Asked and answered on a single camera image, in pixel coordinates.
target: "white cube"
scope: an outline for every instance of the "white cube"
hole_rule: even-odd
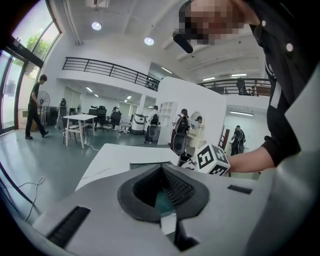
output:
[[[196,170],[201,173],[222,176],[230,168],[224,150],[211,144],[197,149],[193,158],[196,161]]]

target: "black office chair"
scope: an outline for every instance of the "black office chair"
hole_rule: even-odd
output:
[[[108,122],[108,125],[111,125],[112,129],[114,129],[115,126],[120,125],[121,115],[122,114],[120,112],[112,112]]]
[[[96,128],[98,129],[102,129],[103,132],[105,132],[105,130],[107,130],[109,132],[108,129],[104,128],[104,125],[107,125],[109,122],[106,120],[106,113],[107,110],[105,108],[97,108],[96,109],[96,113],[97,113],[97,123],[100,124],[100,127]]]

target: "man walking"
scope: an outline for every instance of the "man walking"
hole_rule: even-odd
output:
[[[26,127],[25,127],[26,140],[33,139],[32,136],[30,136],[30,129],[31,129],[33,120],[38,126],[38,129],[42,134],[42,137],[45,137],[49,133],[49,131],[46,131],[45,128],[42,126],[38,116],[38,108],[41,108],[41,104],[38,101],[39,86],[43,85],[46,81],[47,81],[47,76],[45,74],[42,74],[40,76],[39,82],[36,82],[32,89],[30,99],[29,99],[29,104],[28,104],[28,118],[27,118]]]
[[[237,125],[234,131],[234,135],[231,140],[234,141],[231,144],[231,156],[241,154],[244,152],[244,142],[246,142],[245,133],[241,130],[240,125]]]

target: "tree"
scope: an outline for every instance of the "tree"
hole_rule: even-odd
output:
[[[26,48],[31,51],[33,46],[36,44],[38,38],[40,37],[40,33],[32,35],[29,37],[28,42],[26,44]],[[43,57],[46,55],[47,51],[49,50],[51,45],[50,41],[45,41],[43,39],[40,39],[38,44],[36,45],[35,49],[33,50],[33,54],[36,55],[38,58],[43,59]],[[21,66],[21,62],[17,61],[16,59],[14,60],[15,64]],[[33,63],[29,62],[28,66],[26,67],[25,74],[29,75],[34,69],[36,65]]]

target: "railing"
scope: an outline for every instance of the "railing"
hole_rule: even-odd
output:
[[[270,96],[271,85],[268,79],[243,78],[243,81],[244,86],[237,86],[238,79],[233,78],[202,82],[199,85],[223,95]]]
[[[78,57],[66,57],[62,70],[75,70],[114,77],[158,91],[159,80],[114,63]]]

